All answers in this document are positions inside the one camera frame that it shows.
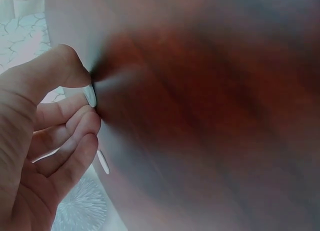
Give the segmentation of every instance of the white patterned fabric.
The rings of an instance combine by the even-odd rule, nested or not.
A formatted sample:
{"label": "white patterned fabric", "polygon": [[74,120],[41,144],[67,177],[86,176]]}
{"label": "white patterned fabric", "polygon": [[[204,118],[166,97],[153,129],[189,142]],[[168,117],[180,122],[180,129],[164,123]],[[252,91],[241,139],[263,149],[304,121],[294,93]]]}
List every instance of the white patterned fabric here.
{"label": "white patterned fabric", "polygon": [[[0,22],[0,74],[26,63],[51,48],[44,13]],[[48,93],[42,103],[65,98],[61,87]]]}

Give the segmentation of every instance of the brown surface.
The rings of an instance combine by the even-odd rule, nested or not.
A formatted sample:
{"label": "brown surface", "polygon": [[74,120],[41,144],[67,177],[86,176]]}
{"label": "brown surface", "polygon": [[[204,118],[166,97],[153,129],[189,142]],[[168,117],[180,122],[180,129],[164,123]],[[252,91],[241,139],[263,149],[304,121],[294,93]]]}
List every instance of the brown surface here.
{"label": "brown surface", "polygon": [[320,230],[320,0],[46,0],[93,69],[130,231]]}

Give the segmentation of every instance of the skin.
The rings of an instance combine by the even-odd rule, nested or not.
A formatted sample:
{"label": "skin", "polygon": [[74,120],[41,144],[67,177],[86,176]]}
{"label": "skin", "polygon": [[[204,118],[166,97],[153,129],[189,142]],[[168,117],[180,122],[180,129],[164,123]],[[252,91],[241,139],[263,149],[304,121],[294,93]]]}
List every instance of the skin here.
{"label": "skin", "polygon": [[0,75],[0,230],[51,230],[58,204],[95,157],[101,120],[83,94],[40,102],[58,86],[90,83],[66,45]]}

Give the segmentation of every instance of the manicured nail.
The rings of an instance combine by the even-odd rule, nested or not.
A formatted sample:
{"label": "manicured nail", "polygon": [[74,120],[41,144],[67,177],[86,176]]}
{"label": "manicured nail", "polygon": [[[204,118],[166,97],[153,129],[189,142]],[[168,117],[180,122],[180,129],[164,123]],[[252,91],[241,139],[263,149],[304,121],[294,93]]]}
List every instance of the manicured nail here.
{"label": "manicured nail", "polygon": [[83,88],[84,95],[86,97],[86,100],[88,101],[89,105],[94,108],[97,106],[97,99],[96,99],[96,94],[94,91],[94,88],[92,87],[91,84]]}

